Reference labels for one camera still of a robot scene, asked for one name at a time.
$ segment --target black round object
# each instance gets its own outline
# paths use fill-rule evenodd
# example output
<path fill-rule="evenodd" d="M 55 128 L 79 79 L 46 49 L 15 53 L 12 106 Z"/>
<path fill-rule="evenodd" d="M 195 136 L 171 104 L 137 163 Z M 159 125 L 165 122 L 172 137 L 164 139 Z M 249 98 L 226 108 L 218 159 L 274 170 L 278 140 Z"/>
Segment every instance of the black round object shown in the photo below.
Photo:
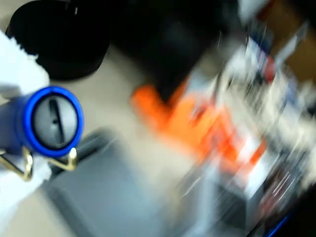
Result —
<path fill-rule="evenodd" d="M 106 20 L 58 0 L 36 0 L 15 11 L 6 34 L 15 37 L 53 79 L 77 79 L 96 71 L 110 41 Z"/>
<path fill-rule="evenodd" d="M 46 148 L 60 150 L 73 140 L 78 116 L 73 104 L 60 95 L 38 101 L 32 112 L 32 131 Z"/>

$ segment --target orange object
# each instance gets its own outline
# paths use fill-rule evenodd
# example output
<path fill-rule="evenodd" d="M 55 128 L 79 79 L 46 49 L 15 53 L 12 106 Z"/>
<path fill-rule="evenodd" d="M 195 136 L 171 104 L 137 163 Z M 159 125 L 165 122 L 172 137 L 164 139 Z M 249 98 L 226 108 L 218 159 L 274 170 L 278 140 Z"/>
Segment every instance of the orange object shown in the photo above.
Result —
<path fill-rule="evenodd" d="M 246 166 L 252 170 L 265 151 L 264 143 L 245 166 L 238 161 L 244 141 L 237 136 L 227 109 L 215 108 L 207 102 L 198 105 L 195 95 L 182 96 L 185 89 L 183 84 L 165 104 L 154 86 L 145 85 L 133 93 L 131 101 L 154 132 L 189 148 L 196 154 L 197 163 L 209 158 L 211 150 L 216 148 L 223 157 L 222 170 L 237 173 Z"/>

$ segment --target blue ring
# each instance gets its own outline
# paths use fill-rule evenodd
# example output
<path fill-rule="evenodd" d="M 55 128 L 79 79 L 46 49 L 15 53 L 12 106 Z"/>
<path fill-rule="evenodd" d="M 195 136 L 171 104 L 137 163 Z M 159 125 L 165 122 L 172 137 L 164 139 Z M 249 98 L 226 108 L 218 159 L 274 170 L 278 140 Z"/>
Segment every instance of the blue ring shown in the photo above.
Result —
<path fill-rule="evenodd" d="M 77 130 L 76 130 L 73 140 L 70 142 L 70 144 L 67 147 L 61 150 L 55 150 L 55 151 L 49 150 L 45 146 L 40 144 L 32 130 L 32 112 L 33 112 L 34 106 L 39 101 L 39 99 L 41 99 L 43 96 L 46 96 L 50 93 L 60 94 L 68 98 L 70 102 L 72 103 L 72 105 L 74 106 L 78 115 L 78 125 L 77 125 Z M 81 135 L 83 132 L 83 124 L 84 124 L 83 111 L 75 95 L 64 88 L 61 88 L 58 86 L 48 86 L 37 91 L 35 94 L 33 94 L 30 97 L 28 103 L 26 104 L 26 107 L 23 113 L 23 118 L 24 118 L 23 130 L 25 132 L 25 138 L 28 140 L 29 145 L 33 148 L 35 152 L 38 152 L 46 157 L 59 158 L 66 155 L 71 150 L 71 148 L 75 147 L 79 143 L 81 139 Z"/>

